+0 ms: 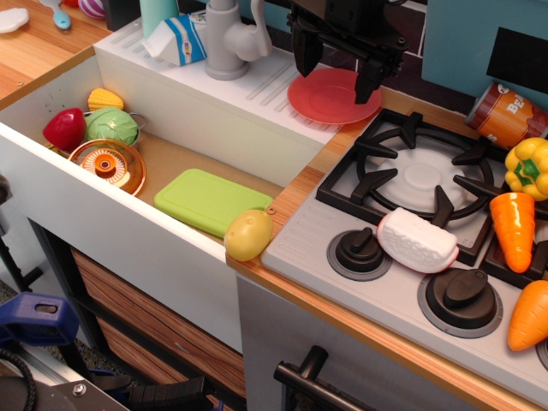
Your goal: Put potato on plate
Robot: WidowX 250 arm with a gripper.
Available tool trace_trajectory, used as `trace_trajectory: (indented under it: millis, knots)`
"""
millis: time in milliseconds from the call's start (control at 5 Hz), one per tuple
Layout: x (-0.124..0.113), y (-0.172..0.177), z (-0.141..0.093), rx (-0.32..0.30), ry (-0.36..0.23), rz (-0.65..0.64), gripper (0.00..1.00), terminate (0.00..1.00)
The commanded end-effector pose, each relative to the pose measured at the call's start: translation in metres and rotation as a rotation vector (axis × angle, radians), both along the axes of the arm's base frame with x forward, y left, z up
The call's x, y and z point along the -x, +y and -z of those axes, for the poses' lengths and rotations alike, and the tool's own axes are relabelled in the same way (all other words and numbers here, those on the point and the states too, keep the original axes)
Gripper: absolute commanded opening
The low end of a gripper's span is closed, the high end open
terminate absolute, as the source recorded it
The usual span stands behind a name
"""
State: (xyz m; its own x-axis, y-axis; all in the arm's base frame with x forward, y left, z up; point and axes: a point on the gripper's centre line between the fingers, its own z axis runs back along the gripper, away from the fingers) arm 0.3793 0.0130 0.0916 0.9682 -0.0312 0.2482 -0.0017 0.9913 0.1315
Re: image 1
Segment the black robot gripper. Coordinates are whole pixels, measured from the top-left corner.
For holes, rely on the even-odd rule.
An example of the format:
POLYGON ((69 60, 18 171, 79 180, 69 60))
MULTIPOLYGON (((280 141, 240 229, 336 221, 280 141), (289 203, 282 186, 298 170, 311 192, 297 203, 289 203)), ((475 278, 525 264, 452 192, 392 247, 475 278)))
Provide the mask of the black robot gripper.
POLYGON ((402 60, 407 40, 386 12, 403 1, 292 1, 288 15, 295 66, 303 77, 316 68, 324 46, 362 60, 355 102, 365 104, 402 60))

